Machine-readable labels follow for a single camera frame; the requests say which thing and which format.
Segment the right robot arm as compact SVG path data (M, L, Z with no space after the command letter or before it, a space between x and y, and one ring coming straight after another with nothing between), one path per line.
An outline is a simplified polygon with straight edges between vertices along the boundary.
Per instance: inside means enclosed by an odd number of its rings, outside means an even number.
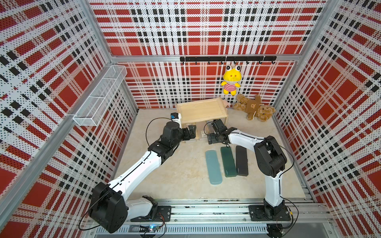
M272 136L257 137L236 128L227 128L220 119L212 121L211 126L214 130L213 137L217 142L241 146L255 153L258 168L265 175L266 185L263 208L255 212L255 215L268 220L280 218L281 212L285 209L281 176L287 158L276 139Z

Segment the dark green pencil case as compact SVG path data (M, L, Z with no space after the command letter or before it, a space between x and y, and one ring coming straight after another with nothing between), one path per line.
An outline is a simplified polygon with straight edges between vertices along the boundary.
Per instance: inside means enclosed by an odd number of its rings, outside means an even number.
M237 176L235 160L233 153L230 147L221 147L220 148L224 174L227 178L232 178Z

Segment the translucent white pencil case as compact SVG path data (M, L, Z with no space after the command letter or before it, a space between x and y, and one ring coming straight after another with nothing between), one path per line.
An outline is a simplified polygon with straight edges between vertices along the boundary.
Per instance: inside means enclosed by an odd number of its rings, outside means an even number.
M215 133L215 132L214 132L214 129L213 129L213 126L212 126L212 123L213 123L213 121L207 122L207 123L205 124L205 126L204 126L203 131L204 131L204 134L205 134L206 136Z

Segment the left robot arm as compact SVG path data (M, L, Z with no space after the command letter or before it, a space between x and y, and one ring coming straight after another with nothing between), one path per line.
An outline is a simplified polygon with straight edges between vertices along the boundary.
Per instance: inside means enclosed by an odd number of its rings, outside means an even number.
M194 139L196 127L181 128L169 121L163 134L144 155L122 175L109 183L100 182L92 189L88 216L109 233L116 232L127 220L156 218L157 202L150 196L130 200L135 188L155 169L171 157L182 141Z

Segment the black pencil case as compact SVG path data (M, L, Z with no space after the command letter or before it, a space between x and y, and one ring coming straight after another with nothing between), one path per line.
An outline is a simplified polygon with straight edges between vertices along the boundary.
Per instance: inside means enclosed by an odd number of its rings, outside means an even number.
M236 171L239 176L249 175L247 149L239 145L236 146Z

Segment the light teal pencil case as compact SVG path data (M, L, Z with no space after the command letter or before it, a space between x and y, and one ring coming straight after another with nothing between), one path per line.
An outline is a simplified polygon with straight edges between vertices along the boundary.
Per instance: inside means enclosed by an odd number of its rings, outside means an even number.
M222 183L222 174L220 164L218 161L217 153L215 150L208 150L205 152L205 160L208 171L209 182L212 185L219 185Z

